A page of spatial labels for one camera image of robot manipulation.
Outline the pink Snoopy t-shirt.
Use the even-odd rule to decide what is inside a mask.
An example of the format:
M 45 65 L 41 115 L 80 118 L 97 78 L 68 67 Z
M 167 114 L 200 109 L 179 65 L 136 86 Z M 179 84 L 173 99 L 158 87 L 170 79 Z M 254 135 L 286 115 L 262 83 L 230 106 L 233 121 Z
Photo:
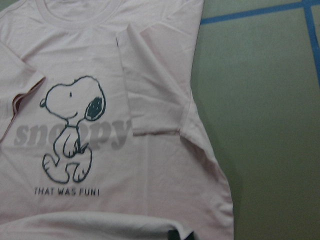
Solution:
M 232 240 L 191 90 L 201 0 L 0 12 L 3 240 Z

